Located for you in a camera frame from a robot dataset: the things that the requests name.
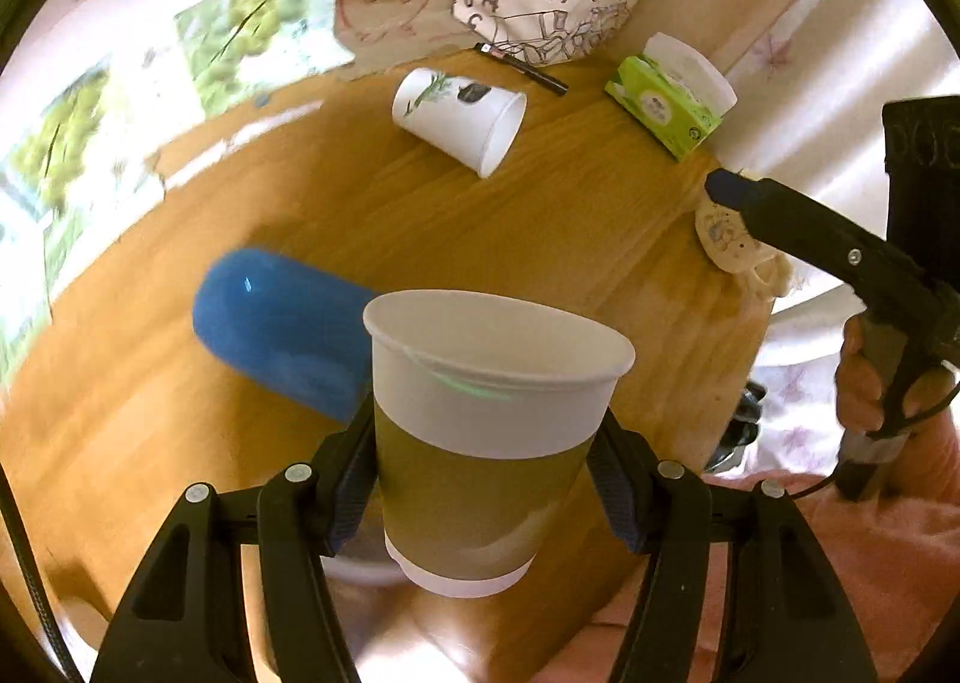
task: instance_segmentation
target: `wooden table top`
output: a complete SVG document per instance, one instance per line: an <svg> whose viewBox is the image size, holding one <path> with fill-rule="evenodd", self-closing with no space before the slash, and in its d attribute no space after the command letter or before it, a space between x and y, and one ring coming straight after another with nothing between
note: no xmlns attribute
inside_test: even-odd
<svg viewBox="0 0 960 683"><path fill-rule="evenodd" d="M552 69L570 84L563 98L474 53L427 64L527 92L520 135L491 178L392 125L409 66L356 82L314 77L278 92L264 113L310 100L323 100L320 109L169 193L56 302L54 325L13 386L0 460L59 597L112 610L187 485L260 484L336 429L238 376L195 338L203 275L242 246L375 290L466 288L611 325L637 349L613 398L621 423L661 457L704 465L770 311L698 244L692 210L715 162L675 162L603 93L609 62ZM171 150L251 114L234 109ZM634 565L581 475L520 584L471 601L411 589L403 614L465 672L527 680ZM29 613L5 540L0 573ZM253 598L251 625L259 609ZM260 635L253 630L262 660ZM261 680L276 679L258 667Z"/></svg>

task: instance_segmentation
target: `blue object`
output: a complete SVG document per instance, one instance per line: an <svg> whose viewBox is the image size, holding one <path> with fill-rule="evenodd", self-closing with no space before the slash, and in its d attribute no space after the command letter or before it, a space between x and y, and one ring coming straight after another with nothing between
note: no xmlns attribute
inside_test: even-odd
<svg viewBox="0 0 960 683"><path fill-rule="evenodd" d="M234 251L193 302L205 347L243 375L344 424L371 379L364 307L376 293L262 250Z"/></svg>

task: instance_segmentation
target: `pink sleeve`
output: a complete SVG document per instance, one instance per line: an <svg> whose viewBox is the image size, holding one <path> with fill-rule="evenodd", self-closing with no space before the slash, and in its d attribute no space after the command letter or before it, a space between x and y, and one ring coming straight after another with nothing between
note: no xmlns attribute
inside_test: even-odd
<svg viewBox="0 0 960 683"><path fill-rule="evenodd" d="M756 475L725 483L750 488L778 477L791 493L809 475ZM798 502L837 571L874 656L880 680L896 680L926 644L960 591L960 507L924 499L851 504L832 488ZM605 683L643 578L635 574L535 683ZM723 618L726 549L713 546L707 600L690 683L712 679Z"/></svg>

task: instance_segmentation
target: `person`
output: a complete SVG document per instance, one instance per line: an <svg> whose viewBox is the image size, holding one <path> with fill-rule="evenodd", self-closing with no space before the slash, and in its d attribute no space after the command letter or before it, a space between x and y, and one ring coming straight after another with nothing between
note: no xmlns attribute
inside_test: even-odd
<svg viewBox="0 0 960 683"><path fill-rule="evenodd" d="M861 354L859 317L848 321L836 373L837 420L867 432L883 423L880 375ZM907 416L932 408L954 383L946 368L920 378L904 399ZM749 490L774 478L795 493L819 477L765 472L710 481ZM925 422L904 445L881 496L844 501L833 487L797 506L847 592L881 681L897 680L928 642L960 592L960 438L949 410ZM713 546L704 616L690 683L712 680L723 619L726 549ZM646 559L613 600L534 678L534 683L605 683L637 603Z"/></svg>

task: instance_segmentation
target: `black marker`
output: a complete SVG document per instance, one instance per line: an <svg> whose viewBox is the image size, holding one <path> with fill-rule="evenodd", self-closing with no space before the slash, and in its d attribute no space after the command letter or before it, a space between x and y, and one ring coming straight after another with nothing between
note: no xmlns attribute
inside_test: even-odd
<svg viewBox="0 0 960 683"><path fill-rule="evenodd" d="M486 55L489 58L507 63L507 65L514 67L517 69L517 71L520 71L523 74L526 74L528 77L531 77L534 82L546 87L551 92L557 93L557 95L566 95L566 92L569 90L569 87L559 79L554 79L552 76L539 72L533 66L527 65L524 61L515 58L513 55L508 55L506 52L501 52L498 48L496 48L496 46L493 46L493 44L480 43L473 48L482 55Z"/></svg>

